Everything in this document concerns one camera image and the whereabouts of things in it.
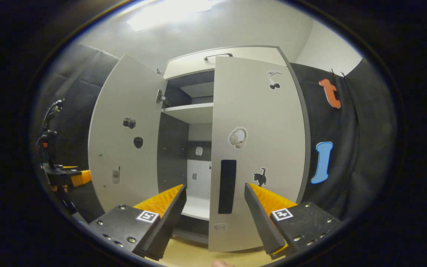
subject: black handle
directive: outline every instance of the black handle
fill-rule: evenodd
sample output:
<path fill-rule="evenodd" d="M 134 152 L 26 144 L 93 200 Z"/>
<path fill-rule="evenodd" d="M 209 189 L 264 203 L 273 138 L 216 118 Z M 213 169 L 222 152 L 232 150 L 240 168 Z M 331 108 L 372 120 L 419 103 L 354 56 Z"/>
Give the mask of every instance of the black handle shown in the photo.
<path fill-rule="evenodd" d="M 221 55 L 234 56 L 232 53 L 225 53 L 225 54 L 218 54 L 218 55 L 211 55 L 211 56 L 221 56 Z M 206 56 L 206 57 L 204 57 L 203 59 L 204 59 L 205 61 L 208 61 L 208 58 L 209 58 L 209 57 L 211 57 L 211 56 Z"/>
<path fill-rule="evenodd" d="M 218 214 L 231 214 L 234 207 L 235 179 L 237 176 L 237 161 L 222 160 L 220 168 L 220 192 Z"/>

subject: cabinet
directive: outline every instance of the cabinet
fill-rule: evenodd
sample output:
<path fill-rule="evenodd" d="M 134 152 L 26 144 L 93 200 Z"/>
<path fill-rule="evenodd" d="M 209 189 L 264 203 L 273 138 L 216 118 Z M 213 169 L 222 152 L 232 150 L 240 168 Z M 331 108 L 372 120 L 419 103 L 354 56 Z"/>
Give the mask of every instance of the cabinet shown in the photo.
<path fill-rule="evenodd" d="M 307 178 L 307 114 L 293 77 L 278 47 L 193 53 L 170 60 L 164 76 L 125 55 L 105 82 L 90 124 L 89 165 L 103 209 L 134 205 L 165 183 L 185 183 L 183 215 L 208 221 L 209 250 L 260 247 L 245 183 L 300 201 Z M 158 90 L 171 107 L 156 102 Z M 135 127 L 124 127 L 124 118 L 135 119 Z M 166 131 L 164 120 L 179 129 Z M 171 136 L 177 139 L 162 142 Z M 164 164 L 171 160 L 159 159 L 170 148 L 160 144 L 177 142 L 176 175 L 169 177 Z M 177 169 L 183 164 L 184 171 Z"/>

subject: ceiling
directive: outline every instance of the ceiling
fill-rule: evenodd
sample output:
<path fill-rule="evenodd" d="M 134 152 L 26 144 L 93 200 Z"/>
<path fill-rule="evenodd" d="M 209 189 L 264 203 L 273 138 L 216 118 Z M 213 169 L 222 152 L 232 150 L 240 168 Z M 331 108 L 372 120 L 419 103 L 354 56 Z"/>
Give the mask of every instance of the ceiling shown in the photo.
<path fill-rule="evenodd" d="M 251 44 L 279 46 L 288 60 L 295 62 L 313 24 L 302 12 L 273 0 L 217 0 L 210 10 L 141 30 L 127 22 L 162 1 L 114 15 L 93 26 L 77 41 L 120 58 L 129 54 L 161 71 L 169 59 L 177 56 Z"/>

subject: open cabinet door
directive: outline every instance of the open cabinet door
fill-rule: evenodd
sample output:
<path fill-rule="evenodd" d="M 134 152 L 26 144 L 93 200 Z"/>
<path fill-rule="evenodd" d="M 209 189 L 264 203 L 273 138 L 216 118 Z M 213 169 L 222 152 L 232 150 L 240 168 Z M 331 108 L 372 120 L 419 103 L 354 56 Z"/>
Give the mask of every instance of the open cabinet door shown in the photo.
<path fill-rule="evenodd" d="M 209 250 L 261 247 L 245 183 L 297 201 L 306 155 L 298 90 L 286 66 L 219 56 L 213 99 Z"/>
<path fill-rule="evenodd" d="M 124 55 L 103 85 L 93 110 L 88 163 L 95 192 L 105 211 L 135 205 L 158 191 L 157 150 L 167 81 Z M 123 123 L 125 118 L 136 120 Z"/>

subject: wooden floor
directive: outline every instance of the wooden floor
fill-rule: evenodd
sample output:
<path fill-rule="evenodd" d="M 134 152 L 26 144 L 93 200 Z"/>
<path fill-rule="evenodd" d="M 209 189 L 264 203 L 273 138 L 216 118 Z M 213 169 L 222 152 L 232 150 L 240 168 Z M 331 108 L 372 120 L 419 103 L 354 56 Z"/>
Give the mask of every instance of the wooden floor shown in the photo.
<path fill-rule="evenodd" d="M 210 267 L 213 260 L 224 260 L 236 267 L 258 267 L 276 261 L 271 260 L 262 247 L 239 252 L 209 252 L 205 245 L 174 237 L 157 263 L 167 267 Z"/>

